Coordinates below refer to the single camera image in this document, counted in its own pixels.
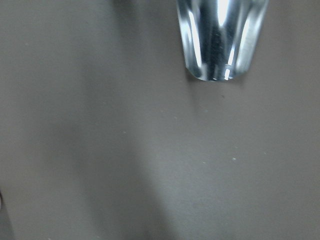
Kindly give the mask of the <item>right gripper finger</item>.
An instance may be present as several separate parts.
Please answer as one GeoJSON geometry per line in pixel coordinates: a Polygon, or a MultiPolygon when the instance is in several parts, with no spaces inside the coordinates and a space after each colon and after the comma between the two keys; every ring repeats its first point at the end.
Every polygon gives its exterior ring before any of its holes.
{"type": "Polygon", "coordinates": [[[251,65],[267,0],[178,0],[185,67],[202,81],[228,81],[251,65]]]}

